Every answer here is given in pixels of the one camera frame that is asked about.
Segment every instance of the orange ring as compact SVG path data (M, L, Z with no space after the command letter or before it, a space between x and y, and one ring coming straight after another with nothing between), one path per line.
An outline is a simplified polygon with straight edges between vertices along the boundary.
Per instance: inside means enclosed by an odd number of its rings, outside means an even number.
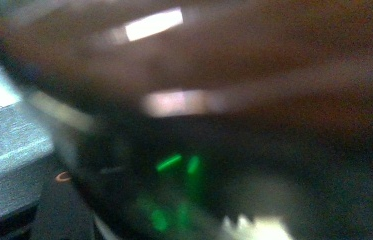
M62 172L55 177L55 181L57 181L59 183L68 182L70 180L71 180L71 176L68 172Z

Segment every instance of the gray textured surface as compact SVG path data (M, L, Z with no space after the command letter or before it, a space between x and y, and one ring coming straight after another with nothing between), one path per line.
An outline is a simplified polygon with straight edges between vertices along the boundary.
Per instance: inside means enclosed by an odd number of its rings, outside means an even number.
M49 135L16 110L0 109L0 218L37 201L49 172Z

